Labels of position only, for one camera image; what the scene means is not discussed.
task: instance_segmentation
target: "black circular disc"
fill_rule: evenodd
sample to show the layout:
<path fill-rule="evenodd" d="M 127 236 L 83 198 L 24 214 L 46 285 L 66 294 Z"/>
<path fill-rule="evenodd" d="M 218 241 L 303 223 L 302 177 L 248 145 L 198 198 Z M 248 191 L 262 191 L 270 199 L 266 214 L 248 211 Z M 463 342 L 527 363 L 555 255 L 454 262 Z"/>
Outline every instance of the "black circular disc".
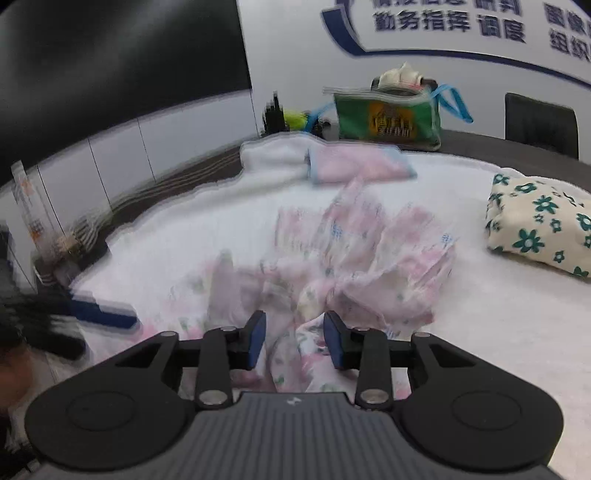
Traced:
<path fill-rule="evenodd" d="M 560 407 L 509 374 L 449 369 L 413 392 L 402 426 L 428 455 L 476 472 L 516 471 L 547 462 L 560 439 Z"/>
<path fill-rule="evenodd" d="M 149 372 L 109 368 L 84 372 L 39 395 L 25 428 L 31 445 L 50 462 L 108 471 L 163 452 L 186 422 L 184 402 Z"/>

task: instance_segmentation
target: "blue strap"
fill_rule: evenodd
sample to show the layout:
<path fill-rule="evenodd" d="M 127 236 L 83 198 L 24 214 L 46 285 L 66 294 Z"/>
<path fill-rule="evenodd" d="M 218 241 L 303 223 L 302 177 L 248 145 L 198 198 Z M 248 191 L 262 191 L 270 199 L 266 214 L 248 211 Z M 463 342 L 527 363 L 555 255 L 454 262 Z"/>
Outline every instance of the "blue strap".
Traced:
<path fill-rule="evenodd" d="M 449 104 L 449 102 L 445 100 L 445 98 L 443 97 L 443 92 L 447 90 L 449 90 L 452 93 L 452 96 L 456 101 L 457 109 L 453 107 L 451 104 Z M 438 101 L 439 104 L 441 104 L 441 106 L 445 110 L 450 112 L 453 116 L 459 118 L 460 120 L 464 120 L 467 124 L 471 124 L 474 121 L 474 119 L 468 112 L 468 108 L 466 107 L 464 100 L 462 100 L 462 97 L 460 96 L 460 92 L 458 92 L 451 85 L 440 85 L 437 89 L 431 92 L 431 98 Z"/>
<path fill-rule="evenodd" d="M 326 105 L 321 106 L 319 109 L 310 112 L 308 115 L 308 121 L 306 122 L 306 126 L 304 127 L 304 132 L 312 132 L 312 127 L 318 120 L 318 117 L 324 113 L 325 110 L 328 110 L 330 107 L 334 105 L 333 102 L 327 103 Z"/>

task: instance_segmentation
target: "blue handle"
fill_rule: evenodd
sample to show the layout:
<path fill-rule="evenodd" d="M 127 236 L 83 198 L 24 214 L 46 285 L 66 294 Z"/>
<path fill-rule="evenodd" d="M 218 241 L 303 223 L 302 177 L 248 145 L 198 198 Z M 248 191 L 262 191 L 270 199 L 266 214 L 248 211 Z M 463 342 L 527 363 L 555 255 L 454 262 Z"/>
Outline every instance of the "blue handle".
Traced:
<path fill-rule="evenodd" d="M 449 90 L 452 93 L 452 96 L 456 101 L 457 109 L 453 107 L 451 104 L 449 104 L 449 102 L 445 100 L 445 98 L 443 97 L 443 92 L 447 90 Z M 440 85 L 437 89 L 431 92 L 431 98 L 436 101 L 439 101 L 439 103 L 445 110 L 450 112 L 456 118 L 464 120 L 467 124 L 471 124 L 474 121 L 474 119 L 470 115 L 470 112 L 468 112 L 468 108 L 466 107 L 464 100 L 462 100 L 462 97 L 460 96 L 460 92 L 458 92 L 451 85 Z"/>
<path fill-rule="evenodd" d="M 308 115 L 306 126 L 304 127 L 304 132 L 312 132 L 312 127 L 314 126 L 314 123 L 316 123 L 316 121 L 318 120 L 319 116 L 322 115 L 325 110 L 328 110 L 333 105 L 334 103 L 330 102 L 326 105 L 321 106 L 319 109 L 310 112 L 310 114 Z"/>
<path fill-rule="evenodd" d="M 96 303 L 88 301 L 71 300 L 70 311 L 79 320 L 109 327 L 130 329 L 138 321 L 133 312 L 129 314 L 103 312 Z"/>

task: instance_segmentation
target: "black chair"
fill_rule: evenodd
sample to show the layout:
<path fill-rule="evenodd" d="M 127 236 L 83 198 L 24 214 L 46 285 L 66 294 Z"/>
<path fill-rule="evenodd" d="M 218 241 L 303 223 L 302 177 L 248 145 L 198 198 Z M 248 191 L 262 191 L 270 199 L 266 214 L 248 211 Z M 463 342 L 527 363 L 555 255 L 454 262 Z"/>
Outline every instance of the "black chair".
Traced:
<path fill-rule="evenodd" d="M 565 106 L 507 93 L 505 139 L 579 159 L 577 117 Z"/>

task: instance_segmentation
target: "metal screw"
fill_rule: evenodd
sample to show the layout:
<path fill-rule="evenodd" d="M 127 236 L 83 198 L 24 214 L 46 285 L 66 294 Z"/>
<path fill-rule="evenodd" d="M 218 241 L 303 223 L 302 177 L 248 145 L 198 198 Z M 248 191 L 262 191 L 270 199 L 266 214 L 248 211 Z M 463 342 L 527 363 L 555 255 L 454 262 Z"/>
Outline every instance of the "metal screw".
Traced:
<path fill-rule="evenodd" d="M 390 396 L 380 388 L 368 388 L 367 390 L 363 390 L 360 397 L 361 400 L 370 405 L 386 403 L 390 398 Z"/>
<path fill-rule="evenodd" d="M 221 390 L 206 390 L 199 395 L 199 400 L 204 405 L 221 405 L 228 396 Z"/>

